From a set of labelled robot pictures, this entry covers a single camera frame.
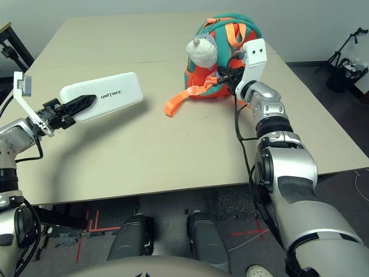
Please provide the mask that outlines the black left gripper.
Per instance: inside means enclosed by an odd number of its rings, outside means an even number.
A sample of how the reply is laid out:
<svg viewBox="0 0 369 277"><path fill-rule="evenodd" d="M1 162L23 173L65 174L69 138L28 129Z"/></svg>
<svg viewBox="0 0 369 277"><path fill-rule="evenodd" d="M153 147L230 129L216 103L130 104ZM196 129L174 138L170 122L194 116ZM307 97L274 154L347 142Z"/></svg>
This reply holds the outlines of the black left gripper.
<svg viewBox="0 0 369 277"><path fill-rule="evenodd" d="M75 124L72 116L89 108L96 100L96 95L81 95L65 104L57 98L43 104L36 114L52 130L67 129Z"/></svg>

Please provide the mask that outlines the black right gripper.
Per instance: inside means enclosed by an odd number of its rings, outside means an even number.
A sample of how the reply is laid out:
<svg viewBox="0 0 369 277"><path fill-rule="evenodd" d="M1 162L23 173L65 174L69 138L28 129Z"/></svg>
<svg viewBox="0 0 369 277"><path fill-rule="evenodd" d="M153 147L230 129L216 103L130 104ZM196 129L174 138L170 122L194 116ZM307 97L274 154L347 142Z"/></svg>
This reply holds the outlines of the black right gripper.
<svg viewBox="0 0 369 277"><path fill-rule="evenodd" d="M230 67L231 61L237 60L242 61L245 56L245 53L233 53L231 57L227 61L226 65L226 74L219 76L217 78L218 84L224 84L227 83L231 87L235 87L235 81L239 79L239 76L241 76L244 72L245 66L239 66L237 68Z"/></svg>

